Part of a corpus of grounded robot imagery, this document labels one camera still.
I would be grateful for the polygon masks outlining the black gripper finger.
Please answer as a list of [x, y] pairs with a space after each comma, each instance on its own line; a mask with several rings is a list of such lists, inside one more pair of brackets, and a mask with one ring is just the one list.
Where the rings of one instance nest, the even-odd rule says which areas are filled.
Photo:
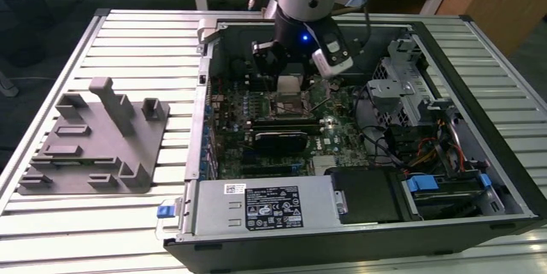
[[277, 41], [251, 43], [254, 63], [263, 76], [278, 77], [285, 69], [282, 57], [285, 48]]

